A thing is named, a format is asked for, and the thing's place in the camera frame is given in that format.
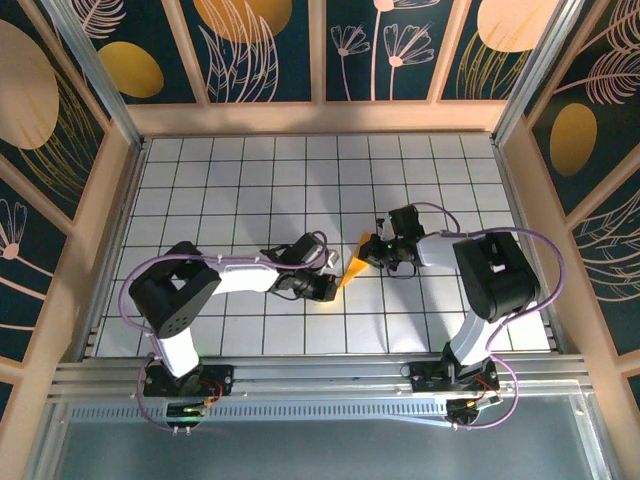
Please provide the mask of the yellow cloth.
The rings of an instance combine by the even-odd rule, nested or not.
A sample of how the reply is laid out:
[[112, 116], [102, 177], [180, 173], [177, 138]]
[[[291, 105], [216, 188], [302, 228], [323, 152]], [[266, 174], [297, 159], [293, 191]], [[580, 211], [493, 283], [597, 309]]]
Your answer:
[[349, 263], [343, 271], [342, 280], [339, 285], [339, 290], [342, 292], [343, 301], [346, 301], [346, 286], [365, 268], [369, 266], [366, 261], [360, 259], [359, 255], [361, 248], [371, 239], [371, 236], [372, 234], [369, 232], [364, 232], [361, 235], [358, 244], [353, 249]]

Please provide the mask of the grey metal plate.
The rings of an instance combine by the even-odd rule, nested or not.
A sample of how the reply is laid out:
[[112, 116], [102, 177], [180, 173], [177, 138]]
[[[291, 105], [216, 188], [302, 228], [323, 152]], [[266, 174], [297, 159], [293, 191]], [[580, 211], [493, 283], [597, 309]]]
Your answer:
[[576, 395], [524, 397], [487, 430], [232, 417], [172, 435], [129, 402], [66, 402], [43, 423], [24, 480], [623, 480]]

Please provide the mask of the dark panel pink flowers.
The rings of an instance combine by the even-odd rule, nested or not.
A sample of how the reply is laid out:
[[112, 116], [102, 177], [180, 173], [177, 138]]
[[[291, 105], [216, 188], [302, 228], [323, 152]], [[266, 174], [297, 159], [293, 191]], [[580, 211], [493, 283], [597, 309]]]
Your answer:
[[454, 0], [327, 0], [329, 102], [427, 98]]

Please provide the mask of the dark panel pink leaf outlines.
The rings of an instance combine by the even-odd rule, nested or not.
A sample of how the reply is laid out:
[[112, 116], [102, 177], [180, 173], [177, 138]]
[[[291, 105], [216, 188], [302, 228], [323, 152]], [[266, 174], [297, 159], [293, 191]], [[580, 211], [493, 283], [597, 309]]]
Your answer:
[[640, 349], [640, 186], [618, 187], [573, 237], [616, 353]]

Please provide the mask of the dark panel cream circle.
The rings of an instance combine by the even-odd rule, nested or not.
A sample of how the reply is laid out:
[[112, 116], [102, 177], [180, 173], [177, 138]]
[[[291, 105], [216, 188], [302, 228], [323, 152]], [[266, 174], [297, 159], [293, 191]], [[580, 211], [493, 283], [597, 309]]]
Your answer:
[[559, 0], [470, 0], [440, 95], [505, 101]]

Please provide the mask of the dark panel gold circle leaves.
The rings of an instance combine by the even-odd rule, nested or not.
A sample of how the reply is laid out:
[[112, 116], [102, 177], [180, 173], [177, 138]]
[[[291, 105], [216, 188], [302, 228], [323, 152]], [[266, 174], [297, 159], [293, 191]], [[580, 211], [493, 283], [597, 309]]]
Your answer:
[[308, 0], [180, 0], [208, 100], [312, 100]]

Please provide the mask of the dark panel gold oval fern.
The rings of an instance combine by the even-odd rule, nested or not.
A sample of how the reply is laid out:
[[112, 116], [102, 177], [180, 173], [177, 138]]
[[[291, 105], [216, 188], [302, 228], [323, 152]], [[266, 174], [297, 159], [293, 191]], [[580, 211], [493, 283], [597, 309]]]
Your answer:
[[640, 189], [640, 0], [607, 0], [527, 128], [524, 168], [542, 209], [568, 218], [608, 182]]

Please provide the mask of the dark panel single pink flower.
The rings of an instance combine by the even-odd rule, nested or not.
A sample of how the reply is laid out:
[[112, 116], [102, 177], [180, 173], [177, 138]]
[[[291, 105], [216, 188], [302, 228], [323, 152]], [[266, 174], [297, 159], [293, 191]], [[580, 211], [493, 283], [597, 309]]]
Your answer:
[[66, 235], [0, 179], [0, 358], [23, 362]]

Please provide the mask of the dark panel cream disc lines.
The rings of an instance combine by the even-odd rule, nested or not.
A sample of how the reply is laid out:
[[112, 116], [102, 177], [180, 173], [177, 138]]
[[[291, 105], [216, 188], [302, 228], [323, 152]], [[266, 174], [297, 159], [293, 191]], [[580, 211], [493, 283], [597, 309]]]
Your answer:
[[105, 136], [17, 0], [0, 0], [0, 156], [75, 217]]

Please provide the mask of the aluminium frame rail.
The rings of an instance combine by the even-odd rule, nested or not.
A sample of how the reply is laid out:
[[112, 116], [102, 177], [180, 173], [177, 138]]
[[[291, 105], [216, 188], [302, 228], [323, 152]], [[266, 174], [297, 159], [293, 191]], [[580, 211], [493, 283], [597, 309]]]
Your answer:
[[[516, 373], [524, 396], [594, 391], [579, 355], [507, 352], [499, 357]], [[299, 355], [206, 357], [202, 363], [234, 367], [230, 398], [235, 401], [388, 399], [412, 394], [408, 363], [438, 359], [437, 354]], [[130, 400], [142, 364], [140, 358], [102, 357], [62, 363], [46, 400]]]

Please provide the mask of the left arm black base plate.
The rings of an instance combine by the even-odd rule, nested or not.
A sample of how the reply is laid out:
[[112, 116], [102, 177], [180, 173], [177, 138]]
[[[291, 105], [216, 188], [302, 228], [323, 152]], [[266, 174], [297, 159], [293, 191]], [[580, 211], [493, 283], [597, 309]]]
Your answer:
[[145, 368], [145, 397], [195, 398], [229, 396], [234, 384], [232, 365], [197, 365], [181, 377], [174, 377], [163, 365]]

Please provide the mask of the aluminium side rail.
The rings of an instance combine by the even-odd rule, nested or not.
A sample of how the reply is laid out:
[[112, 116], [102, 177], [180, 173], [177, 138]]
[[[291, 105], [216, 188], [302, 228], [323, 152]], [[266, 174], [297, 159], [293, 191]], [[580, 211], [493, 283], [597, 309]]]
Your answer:
[[515, 209], [516, 235], [541, 285], [531, 313], [548, 322], [551, 348], [564, 353], [570, 345], [559, 319], [558, 301], [562, 299], [568, 273], [559, 241], [558, 201], [548, 175], [530, 147], [531, 143], [525, 140], [513, 148], [502, 145], [493, 146], [493, 150], [507, 183], [509, 205]]
[[66, 352], [72, 362], [84, 360], [90, 337], [108, 309], [132, 202], [141, 181], [150, 144], [148, 137], [142, 137], [141, 146], [129, 153], [125, 159], [97, 252], [99, 269], [93, 280], [88, 304], [81, 312], [79, 326], [74, 331], [72, 342]]

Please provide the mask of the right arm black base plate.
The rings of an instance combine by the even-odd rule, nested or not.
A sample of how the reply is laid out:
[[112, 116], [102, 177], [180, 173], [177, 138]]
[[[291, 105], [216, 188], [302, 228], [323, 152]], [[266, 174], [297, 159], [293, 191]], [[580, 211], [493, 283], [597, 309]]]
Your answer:
[[496, 365], [492, 360], [471, 366], [435, 361], [411, 362], [408, 367], [408, 378], [414, 393], [500, 389]]

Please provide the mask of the aluminium corner post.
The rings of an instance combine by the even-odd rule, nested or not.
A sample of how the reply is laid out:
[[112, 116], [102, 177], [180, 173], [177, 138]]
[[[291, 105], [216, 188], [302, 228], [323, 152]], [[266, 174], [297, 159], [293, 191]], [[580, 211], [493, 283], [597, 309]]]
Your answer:
[[124, 0], [38, 1], [128, 143], [140, 150], [141, 134], [93, 43], [94, 40], [107, 40], [126, 17]]
[[574, 16], [574, 7], [580, 6], [580, 2], [581, 0], [559, 0], [538, 44], [529, 55], [492, 133], [492, 142], [495, 148], [499, 148], [505, 143], [535, 89], [557, 56], [561, 43], [567, 35], [566, 22], [571, 22]]

